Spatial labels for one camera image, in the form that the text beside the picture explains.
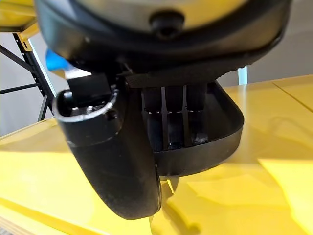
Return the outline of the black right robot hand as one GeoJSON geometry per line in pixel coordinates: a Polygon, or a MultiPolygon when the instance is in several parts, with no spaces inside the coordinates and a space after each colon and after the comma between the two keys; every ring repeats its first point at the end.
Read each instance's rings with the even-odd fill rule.
{"type": "Polygon", "coordinates": [[[217,79],[285,34],[290,0],[37,0],[52,103],[102,201],[134,220],[161,207],[160,178],[221,164],[244,116],[217,79]]]}

